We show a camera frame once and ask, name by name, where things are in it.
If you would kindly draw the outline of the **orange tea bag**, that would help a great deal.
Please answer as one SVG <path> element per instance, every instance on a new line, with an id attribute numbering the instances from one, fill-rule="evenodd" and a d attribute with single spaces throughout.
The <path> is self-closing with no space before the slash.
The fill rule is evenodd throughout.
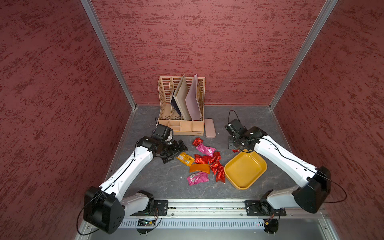
<path id="1" fill-rule="evenodd" d="M 209 164 L 192 164 L 189 169 L 190 173 L 203 172 L 210 174 L 211 168 Z"/>

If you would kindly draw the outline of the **yellow plastic storage box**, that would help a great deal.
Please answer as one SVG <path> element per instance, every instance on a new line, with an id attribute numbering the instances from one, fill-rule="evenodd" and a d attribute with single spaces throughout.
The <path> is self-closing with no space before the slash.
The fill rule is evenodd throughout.
<path id="1" fill-rule="evenodd" d="M 266 161 L 256 152 L 240 152 L 224 167 L 226 178 L 238 190 L 247 190 L 267 169 Z"/>

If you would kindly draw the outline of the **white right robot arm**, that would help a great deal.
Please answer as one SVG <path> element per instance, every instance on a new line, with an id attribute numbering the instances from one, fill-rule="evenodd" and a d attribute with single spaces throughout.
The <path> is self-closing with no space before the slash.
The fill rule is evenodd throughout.
<path id="1" fill-rule="evenodd" d="M 247 129 L 238 119 L 225 126 L 230 134 L 229 146 L 242 153 L 257 153 L 266 157 L 290 176 L 295 186 L 279 191 L 268 191 L 257 205 L 258 211 L 271 216 L 286 208 L 301 208 L 315 214 L 331 193 L 331 172 L 326 167 L 315 167 L 280 146 L 258 127 Z"/>

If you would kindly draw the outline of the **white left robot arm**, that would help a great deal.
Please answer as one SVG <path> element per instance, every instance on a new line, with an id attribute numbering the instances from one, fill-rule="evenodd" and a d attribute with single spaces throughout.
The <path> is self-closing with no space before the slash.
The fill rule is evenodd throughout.
<path id="1" fill-rule="evenodd" d="M 109 179 L 99 187 L 88 188 L 79 215 L 107 234 L 114 233 L 126 216 L 143 213 L 157 217 L 160 209 L 156 207 L 152 194 L 138 191 L 128 198 L 124 195 L 141 170 L 155 157 L 161 158 L 166 164 L 187 150 L 182 140 L 165 142 L 141 138 L 131 156 Z"/>

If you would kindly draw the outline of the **yellow tea bag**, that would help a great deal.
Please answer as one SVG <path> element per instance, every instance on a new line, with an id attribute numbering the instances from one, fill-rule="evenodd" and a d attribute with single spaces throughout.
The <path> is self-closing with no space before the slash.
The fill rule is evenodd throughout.
<path id="1" fill-rule="evenodd" d="M 188 167 L 190 167 L 195 162 L 195 159 L 186 153 L 181 153 L 177 156 L 177 159 Z"/>

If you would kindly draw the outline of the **magenta tea bag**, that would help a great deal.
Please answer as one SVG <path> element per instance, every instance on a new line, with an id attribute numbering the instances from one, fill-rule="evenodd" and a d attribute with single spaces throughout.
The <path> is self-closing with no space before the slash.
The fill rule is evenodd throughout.
<path id="1" fill-rule="evenodd" d="M 199 172 L 199 173 L 195 173 L 195 174 L 190 175 L 187 178 L 187 181 L 188 181 L 189 186 L 194 186 L 194 185 L 198 185 L 201 183 L 209 182 L 210 179 L 209 179 L 209 174 L 204 173 L 204 172 Z"/>
<path id="2" fill-rule="evenodd" d="M 203 143 L 199 144 L 196 149 L 201 152 L 202 154 L 204 155 L 207 155 L 207 156 L 210 156 L 210 157 L 213 157 L 214 156 L 214 153 L 216 151 L 215 148 L 212 148 L 212 147 L 207 147 L 205 146 Z"/>

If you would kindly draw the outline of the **red tea bag top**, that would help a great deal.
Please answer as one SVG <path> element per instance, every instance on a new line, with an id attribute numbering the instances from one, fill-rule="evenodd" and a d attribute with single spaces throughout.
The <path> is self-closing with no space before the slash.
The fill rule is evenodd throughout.
<path id="1" fill-rule="evenodd" d="M 201 138 L 196 138 L 194 141 L 193 141 L 193 146 L 195 146 L 196 148 L 203 143 L 203 140 Z"/>

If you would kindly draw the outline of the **red tea bag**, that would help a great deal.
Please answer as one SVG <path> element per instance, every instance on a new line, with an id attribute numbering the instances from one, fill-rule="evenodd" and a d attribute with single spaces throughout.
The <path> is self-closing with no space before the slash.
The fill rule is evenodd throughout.
<path id="1" fill-rule="evenodd" d="M 196 138 L 194 141 L 193 141 L 193 146 L 195 146 L 196 148 L 203 143 L 203 140 L 201 138 Z"/>
<path id="2" fill-rule="evenodd" d="M 222 183 L 226 182 L 224 166 L 215 165 L 212 167 L 212 171 L 216 175 L 216 182 L 222 182 Z"/>
<path id="3" fill-rule="evenodd" d="M 217 169 L 219 168 L 222 164 L 220 163 L 220 159 L 221 159 L 221 154 L 220 152 L 214 152 L 213 153 L 213 156 L 210 157 L 209 159 L 209 164 L 210 164 L 210 168 L 213 170 L 213 169 Z"/>
<path id="4" fill-rule="evenodd" d="M 210 156 L 200 156 L 200 155 L 195 155 L 195 164 L 209 164 L 211 157 Z"/>

